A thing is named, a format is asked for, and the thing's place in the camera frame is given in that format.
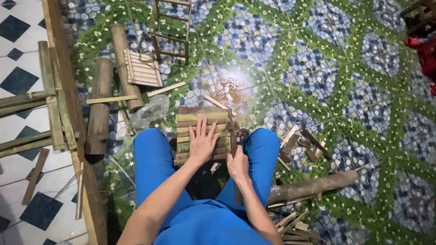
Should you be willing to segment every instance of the tile floor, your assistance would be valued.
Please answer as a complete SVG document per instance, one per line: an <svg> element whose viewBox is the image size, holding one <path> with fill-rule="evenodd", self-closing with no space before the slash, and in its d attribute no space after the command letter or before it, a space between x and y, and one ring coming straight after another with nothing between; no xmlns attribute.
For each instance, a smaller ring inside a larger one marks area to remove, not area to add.
<svg viewBox="0 0 436 245"><path fill-rule="evenodd" d="M41 1L5 0L0 7L0 98L43 90L38 41L46 41ZM47 108L0 118L1 143L50 130ZM84 219L75 220L74 176L70 153L53 151L45 162L28 206L21 205L40 149L0 159L0 244L54 245L88 242Z"/></svg>

